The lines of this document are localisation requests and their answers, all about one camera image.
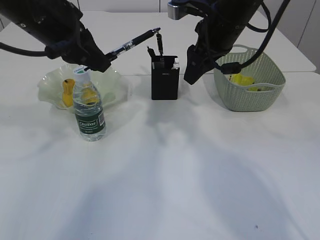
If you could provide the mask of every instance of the green plastic basket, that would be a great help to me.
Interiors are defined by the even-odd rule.
[[[249,60],[257,51],[244,45],[235,45],[243,48],[245,52],[228,53],[221,57],[217,63],[222,64]],[[243,76],[253,77],[255,84],[240,86],[229,81],[229,75],[214,70],[214,81],[224,105],[235,112],[259,112],[265,111],[276,101],[286,84],[286,79],[278,66],[271,58],[263,53],[253,64],[241,71]],[[258,87],[262,91],[250,91],[250,88]]]

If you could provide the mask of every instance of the water bottle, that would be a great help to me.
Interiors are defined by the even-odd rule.
[[[106,121],[102,100],[93,85],[88,71],[80,66],[73,70],[75,85],[73,87],[73,108],[84,140],[94,142],[106,134]]]

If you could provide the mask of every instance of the bottle label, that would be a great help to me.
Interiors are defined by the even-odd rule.
[[[80,132],[84,134],[97,134],[106,126],[105,116],[101,110],[92,116],[75,115]]]

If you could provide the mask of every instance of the black pen holder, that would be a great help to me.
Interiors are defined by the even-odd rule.
[[[177,56],[153,56],[151,58],[152,100],[177,100],[179,73]]]

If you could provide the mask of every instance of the pen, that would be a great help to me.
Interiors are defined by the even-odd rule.
[[[146,46],[148,49],[148,53],[150,55],[151,58],[156,56],[155,50],[153,50],[152,48],[150,48],[149,46]]]
[[[158,49],[159,49],[159,53],[161,55],[161,57],[164,55],[164,46],[162,43],[162,36],[160,33],[156,34],[156,41],[158,43]]]
[[[115,50],[109,52],[105,56],[109,58],[110,62],[117,59],[119,55],[123,54],[126,51],[129,51],[130,49],[134,48],[135,46],[143,43],[145,40],[148,40],[149,38],[153,37],[155,34],[157,34],[161,30],[160,27],[157,27],[155,29],[151,29],[149,31],[146,31],[144,34],[137,36],[136,38],[132,39],[131,41],[128,41],[127,43],[123,44],[121,47],[116,48]]]

